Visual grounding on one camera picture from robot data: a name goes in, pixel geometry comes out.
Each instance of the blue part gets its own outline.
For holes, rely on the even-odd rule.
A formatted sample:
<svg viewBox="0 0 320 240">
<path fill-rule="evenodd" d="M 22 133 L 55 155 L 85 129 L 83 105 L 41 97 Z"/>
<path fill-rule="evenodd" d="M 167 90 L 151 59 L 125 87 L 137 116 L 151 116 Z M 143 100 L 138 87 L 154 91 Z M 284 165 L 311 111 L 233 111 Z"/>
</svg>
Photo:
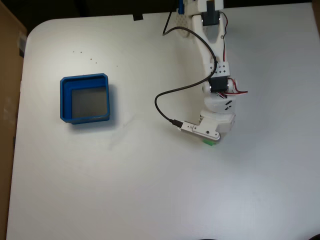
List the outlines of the blue part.
<svg viewBox="0 0 320 240">
<path fill-rule="evenodd" d="M 72 90 L 105 88 L 106 108 L 105 115 L 72 118 Z M 84 124 L 91 122 L 108 121 L 110 119 L 108 77 L 104 73 L 67 76 L 60 81 L 60 118 L 66 123 Z"/>
<path fill-rule="evenodd" d="M 178 14 L 180 14 L 180 15 L 185 14 L 184 0 L 179 0 L 179 3 L 178 3 Z"/>
</svg>

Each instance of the dark floor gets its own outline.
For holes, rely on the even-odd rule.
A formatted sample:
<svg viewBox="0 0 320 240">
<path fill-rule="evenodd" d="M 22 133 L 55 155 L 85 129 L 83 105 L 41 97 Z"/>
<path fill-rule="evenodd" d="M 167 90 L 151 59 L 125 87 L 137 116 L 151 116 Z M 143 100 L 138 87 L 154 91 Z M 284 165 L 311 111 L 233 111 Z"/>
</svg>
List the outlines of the dark floor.
<svg viewBox="0 0 320 240">
<path fill-rule="evenodd" d="M 2 0 L 31 32 L 51 19 L 169 12 L 173 0 Z M 225 8 L 305 3 L 311 0 L 224 0 Z"/>
</svg>

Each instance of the black object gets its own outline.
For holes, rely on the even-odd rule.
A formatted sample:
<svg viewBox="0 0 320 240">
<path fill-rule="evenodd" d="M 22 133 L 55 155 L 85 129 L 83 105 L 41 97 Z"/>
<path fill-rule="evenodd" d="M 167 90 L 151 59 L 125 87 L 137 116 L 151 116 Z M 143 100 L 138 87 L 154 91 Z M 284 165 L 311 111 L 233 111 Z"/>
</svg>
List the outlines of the black object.
<svg viewBox="0 0 320 240">
<path fill-rule="evenodd" d="M 133 21 L 143 20 L 144 17 L 142 14 L 133 14 Z"/>
<path fill-rule="evenodd" d="M 228 90 L 228 78 L 226 76 L 211 77 L 208 81 L 211 93 L 226 92 Z"/>
<path fill-rule="evenodd" d="M 157 103 L 157 100 L 160 96 L 162 95 L 165 95 L 165 94 L 170 94 L 170 93 L 175 93 L 175 92 L 178 92 L 178 91 L 181 91 L 181 90 L 185 90 L 185 89 L 189 89 L 189 88 L 192 88 L 192 87 L 195 87 L 197 85 L 200 85 L 206 81 L 208 81 L 213 75 L 214 73 L 216 72 L 217 70 L 217 65 L 218 65 L 218 61 L 217 61 L 217 58 L 216 58 L 216 55 L 214 53 L 214 51 L 211 49 L 211 47 L 208 45 L 208 43 L 202 38 L 200 37 L 198 34 L 196 34 L 194 31 L 186 28 L 186 27 L 183 27 L 183 26 L 175 26 L 171 29 L 169 29 L 168 31 L 166 31 L 167 29 L 167 26 L 168 26 L 168 23 L 169 23 L 169 20 L 170 20 L 170 17 L 171 17 L 171 14 L 172 14 L 172 11 L 175 11 L 175 6 L 176 6 L 176 0 L 173 1 L 173 7 L 172 7 L 172 10 L 170 11 L 169 13 L 169 16 L 166 20 L 166 23 L 165 23 L 165 26 L 164 26 L 164 29 L 163 29 L 163 32 L 162 32 L 162 36 L 165 36 L 169 33 L 171 33 L 172 31 L 174 30 L 177 30 L 177 29 L 181 29 L 181 30 L 184 30 L 184 31 L 187 31 L 188 33 L 191 33 L 192 35 L 194 35 L 195 37 L 197 37 L 205 46 L 206 48 L 209 50 L 210 54 L 212 55 L 212 58 L 214 60 L 214 69 L 213 71 L 209 74 L 209 76 L 207 76 L 205 79 L 202 79 L 201 81 L 198 81 L 198 82 L 195 82 L 193 84 L 190 84 L 190 85 L 187 85 L 187 86 L 183 86 L 183 87 L 179 87 L 179 88 L 175 88 L 175 89 L 172 89 L 172 90 L 169 90 L 169 91 L 164 91 L 162 93 L 159 93 L 155 99 L 154 99 L 154 105 L 155 105 L 155 108 L 158 110 L 158 112 L 161 114 L 162 117 L 164 117 L 166 120 L 168 120 L 170 123 L 172 123 L 173 125 L 181 128 L 182 126 L 182 122 L 180 121 L 177 121 L 177 120 L 173 120 L 173 119 L 170 119 L 169 117 L 167 117 L 161 110 L 160 108 L 158 107 L 158 103 Z"/>
<path fill-rule="evenodd" d="M 214 1 L 206 1 L 206 12 L 201 14 L 203 26 L 212 26 L 219 24 L 219 11 L 215 10 Z"/>
<path fill-rule="evenodd" d="M 320 234 L 310 238 L 309 240 L 320 240 Z"/>
</svg>

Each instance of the cable connector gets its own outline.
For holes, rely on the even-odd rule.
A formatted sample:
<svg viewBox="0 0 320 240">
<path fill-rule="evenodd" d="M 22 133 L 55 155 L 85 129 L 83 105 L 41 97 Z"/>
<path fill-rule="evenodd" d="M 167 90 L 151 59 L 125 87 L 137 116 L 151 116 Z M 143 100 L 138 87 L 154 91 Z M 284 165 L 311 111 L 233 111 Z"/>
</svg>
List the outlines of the cable connector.
<svg viewBox="0 0 320 240">
<path fill-rule="evenodd" d="M 173 125 L 177 126 L 178 128 L 181 128 L 182 125 L 184 124 L 182 121 L 172 120 L 172 119 L 170 119 L 170 123 L 172 123 Z"/>
</svg>

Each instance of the scuff mark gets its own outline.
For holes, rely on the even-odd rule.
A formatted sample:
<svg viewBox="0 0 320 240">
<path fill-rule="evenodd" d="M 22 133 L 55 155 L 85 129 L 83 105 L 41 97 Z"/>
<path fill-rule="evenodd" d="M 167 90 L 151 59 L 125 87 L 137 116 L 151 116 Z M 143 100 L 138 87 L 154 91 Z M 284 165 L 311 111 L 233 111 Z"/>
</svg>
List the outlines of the scuff mark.
<svg viewBox="0 0 320 240">
<path fill-rule="evenodd" d="M 128 134 L 128 132 L 130 131 L 130 129 L 133 126 L 133 123 L 135 121 L 135 117 L 136 117 L 136 115 L 133 115 L 128 121 L 126 121 L 124 124 L 122 124 L 122 127 L 117 132 L 115 132 L 111 136 L 109 150 L 112 150 L 115 146 L 117 146 L 122 141 L 122 139 L 125 138 L 125 136 Z"/>
</svg>

